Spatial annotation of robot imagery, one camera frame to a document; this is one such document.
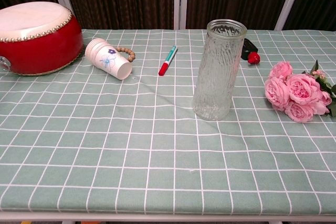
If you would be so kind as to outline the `red and green marker pen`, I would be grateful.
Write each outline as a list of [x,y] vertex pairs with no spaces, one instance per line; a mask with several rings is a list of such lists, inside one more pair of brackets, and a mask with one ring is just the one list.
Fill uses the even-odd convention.
[[176,52],[177,52],[177,46],[173,46],[172,49],[169,51],[169,54],[165,58],[165,61],[164,61],[163,65],[161,66],[161,69],[159,71],[159,76],[163,76],[166,73],[166,71],[167,71],[171,61],[173,60]]

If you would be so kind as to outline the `red drum white skin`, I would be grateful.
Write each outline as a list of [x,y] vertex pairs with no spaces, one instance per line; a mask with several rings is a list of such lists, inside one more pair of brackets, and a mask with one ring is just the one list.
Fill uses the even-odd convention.
[[81,27],[68,8],[28,2],[0,10],[0,67],[36,76],[56,72],[81,53]]

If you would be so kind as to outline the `white table frame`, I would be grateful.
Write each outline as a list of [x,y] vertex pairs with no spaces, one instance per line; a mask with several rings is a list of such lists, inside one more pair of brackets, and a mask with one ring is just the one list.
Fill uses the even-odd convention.
[[336,222],[336,216],[313,215],[145,215],[145,214],[107,214],[84,212],[15,212],[0,211],[0,221],[127,221],[127,222],[173,222],[173,221],[307,221]]

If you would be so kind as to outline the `pink artificial rose bouquet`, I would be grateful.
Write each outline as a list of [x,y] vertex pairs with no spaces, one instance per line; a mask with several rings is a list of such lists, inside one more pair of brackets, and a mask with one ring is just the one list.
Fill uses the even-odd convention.
[[336,117],[336,84],[332,86],[318,67],[316,61],[310,72],[294,74],[289,62],[274,65],[265,82],[272,107],[299,123],[311,121],[314,115]]

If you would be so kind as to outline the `green white grid tablecloth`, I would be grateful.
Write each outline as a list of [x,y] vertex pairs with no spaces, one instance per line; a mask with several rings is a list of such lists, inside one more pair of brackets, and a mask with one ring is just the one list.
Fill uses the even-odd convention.
[[261,62],[240,63],[218,122],[192,109],[205,37],[85,30],[135,51],[123,81],[84,57],[39,77],[0,68],[0,211],[336,215],[336,119],[295,123],[264,93],[282,60],[336,83],[336,32],[250,30]]

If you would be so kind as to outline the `textured clear glass vase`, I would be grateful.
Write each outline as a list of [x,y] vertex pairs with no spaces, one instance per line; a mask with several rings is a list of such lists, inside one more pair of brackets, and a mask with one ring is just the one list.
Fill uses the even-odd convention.
[[229,113],[246,33],[243,24],[230,19],[207,24],[192,103],[197,116],[219,121]]

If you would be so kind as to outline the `black clip with red ornament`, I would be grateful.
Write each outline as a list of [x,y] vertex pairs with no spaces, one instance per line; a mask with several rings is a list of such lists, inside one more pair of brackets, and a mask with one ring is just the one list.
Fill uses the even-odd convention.
[[241,58],[243,60],[246,60],[251,65],[256,65],[260,63],[258,48],[247,38],[244,39]]

